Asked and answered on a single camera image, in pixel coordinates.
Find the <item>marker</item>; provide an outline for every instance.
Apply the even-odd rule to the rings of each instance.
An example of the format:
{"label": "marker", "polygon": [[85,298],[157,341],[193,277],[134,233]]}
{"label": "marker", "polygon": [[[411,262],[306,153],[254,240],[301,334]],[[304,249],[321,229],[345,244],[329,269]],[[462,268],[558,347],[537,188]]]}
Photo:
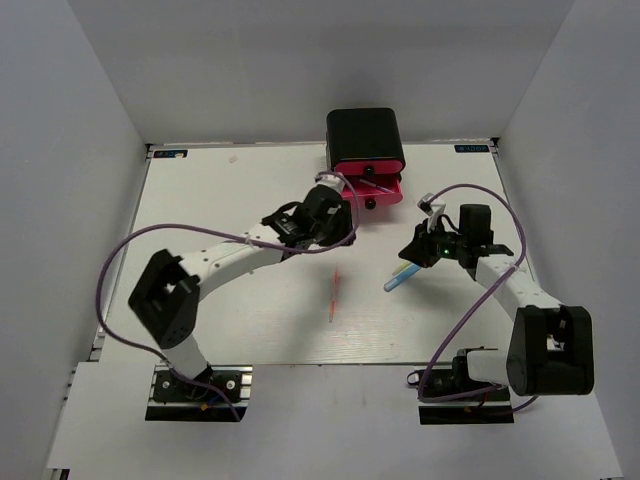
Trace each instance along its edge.
{"label": "marker", "polygon": [[400,264],[400,266],[398,268],[396,268],[393,273],[391,274],[392,277],[395,277],[397,274],[399,274],[402,270],[405,270],[407,268],[409,268],[412,265],[411,262],[402,262],[402,264]]}
{"label": "marker", "polygon": [[377,188],[377,189],[378,189],[378,190],[380,190],[381,192],[384,192],[384,193],[394,193],[394,192],[393,192],[393,190],[389,190],[389,189],[388,189],[388,188],[386,188],[386,187],[381,187],[380,185],[376,185],[375,183],[370,182],[369,180],[364,180],[364,179],[360,178],[360,179],[358,179],[358,181],[359,181],[360,183],[364,183],[365,185],[369,185],[370,187]]}
{"label": "marker", "polygon": [[414,276],[420,270],[421,270],[421,267],[419,267],[418,265],[415,265],[415,264],[412,263],[407,268],[405,268],[400,273],[398,273],[398,275],[396,275],[391,280],[389,280],[387,283],[385,283],[384,287],[383,287],[384,291],[385,292],[390,292],[391,290],[396,288],[398,285],[404,283],[409,278]]}

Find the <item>blue marker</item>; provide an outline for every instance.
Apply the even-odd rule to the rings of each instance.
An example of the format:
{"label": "blue marker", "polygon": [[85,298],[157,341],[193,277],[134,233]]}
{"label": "blue marker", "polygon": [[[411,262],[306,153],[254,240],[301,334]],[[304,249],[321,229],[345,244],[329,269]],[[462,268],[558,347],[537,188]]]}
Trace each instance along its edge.
{"label": "blue marker", "polygon": [[412,263],[407,268],[405,268],[400,273],[398,273],[395,277],[393,277],[391,280],[389,280],[387,283],[385,283],[384,291],[390,292],[401,283],[404,283],[408,278],[418,273],[418,271],[420,270],[421,270],[421,267]]}

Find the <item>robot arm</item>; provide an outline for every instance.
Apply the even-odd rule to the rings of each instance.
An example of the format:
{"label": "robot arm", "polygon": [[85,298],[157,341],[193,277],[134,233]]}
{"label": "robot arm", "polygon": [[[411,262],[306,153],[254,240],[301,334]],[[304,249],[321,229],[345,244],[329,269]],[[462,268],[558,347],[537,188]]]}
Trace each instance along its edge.
{"label": "robot arm", "polygon": [[[306,250],[313,244],[333,245],[351,233],[351,209],[342,199],[343,188],[338,177],[323,175],[302,203],[283,205],[244,232],[246,243],[223,242],[176,256],[161,250],[151,257],[129,306],[178,371],[193,379],[210,374],[193,336],[199,302],[241,275],[294,255],[254,242]],[[354,240],[352,235],[346,244]]]}
{"label": "robot arm", "polygon": [[[484,288],[491,288],[511,267],[513,253],[493,243],[491,209],[462,205],[458,231],[445,231],[445,205],[418,206],[428,219],[416,227],[399,256],[423,268],[440,259],[457,260]],[[508,351],[460,350],[453,361],[456,383],[465,390],[487,383],[509,385],[518,395],[584,395],[594,384],[591,317],[582,307],[567,307],[537,285],[521,265],[493,293],[514,321]]]}

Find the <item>blue label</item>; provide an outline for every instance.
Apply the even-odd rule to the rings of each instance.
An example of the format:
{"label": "blue label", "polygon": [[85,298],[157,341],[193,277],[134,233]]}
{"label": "blue label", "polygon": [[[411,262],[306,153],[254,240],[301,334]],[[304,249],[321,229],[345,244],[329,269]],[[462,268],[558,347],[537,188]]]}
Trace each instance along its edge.
{"label": "blue label", "polygon": [[487,145],[454,145],[457,153],[488,153]]}
{"label": "blue label", "polygon": [[153,158],[184,158],[187,156],[188,150],[156,150],[153,152]]}

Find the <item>white tabletop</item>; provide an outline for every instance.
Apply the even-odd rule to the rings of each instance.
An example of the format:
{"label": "white tabletop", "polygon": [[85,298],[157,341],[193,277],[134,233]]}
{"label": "white tabletop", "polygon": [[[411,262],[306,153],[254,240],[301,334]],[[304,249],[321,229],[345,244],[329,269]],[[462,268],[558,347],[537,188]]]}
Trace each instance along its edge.
{"label": "white tabletop", "polygon": [[[456,153],[452,145],[407,145],[402,172],[405,198],[397,205],[363,211],[356,243],[323,255],[299,256],[223,286],[199,306],[196,336],[214,364],[425,362],[482,289],[456,262],[441,261],[391,293],[383,284],[399,265],[427,192],[472,182],[502,193],[490,153]],[[186,158],[151,160],[135,229],[162,222],[190,223],[242,233],[280,205],[302,200],[325,167],[324,146],[249,146],[189,149]],[[508,213],[475,190],[446,195],[457,220],[462,203],[492,207],[495,241],[518,252]],[[127,338],[152,340],[127,306],[149,257],[217,243],[184,231],[162,231],[135,240],[127,253],[108,321]],[[334,273],[340,281],[331,320]],[[458,348],[506,347],[511,321],[489,301],[451,344]],[[107,340],[103,359],[139,355]]]}
{"label": "white tabletop", "polygon": [[[321,170],[322,145],[190,149],[183,159],[154,159],[136,228],[182,222],[242,233],[290,200],[302,199]],[[200,305],[197,334],[219,364],[425,362],[482,289],[455,262],[440,262],[386,294],[398,251],[424,217],[416,201],[452,183],[502,191],[490,154],[453,146],[405,147],[405,200],[366,212],[354,246],[290,259],[247,275]],[[446,196],[488,203],[496,241],[519,249],[509,216],[476,191]],[[200,249],[215,239],[159,232],[128,251],[109,324],[151,343],[126,306],[149,256]],[[341,275],[329,320],[333,275]],[[456,349],[506,347],[511,321],[488,302]],[[620,475],[597,400],[545,398],[512,425],[420,426],[408,366],[254,368],[240,424],[146,422],[155,358],[107,340],[99,363],[78,367],[48,465],[71,480],[204,479],[598,479]],[[514,404],[521,399],[514,398]]]}

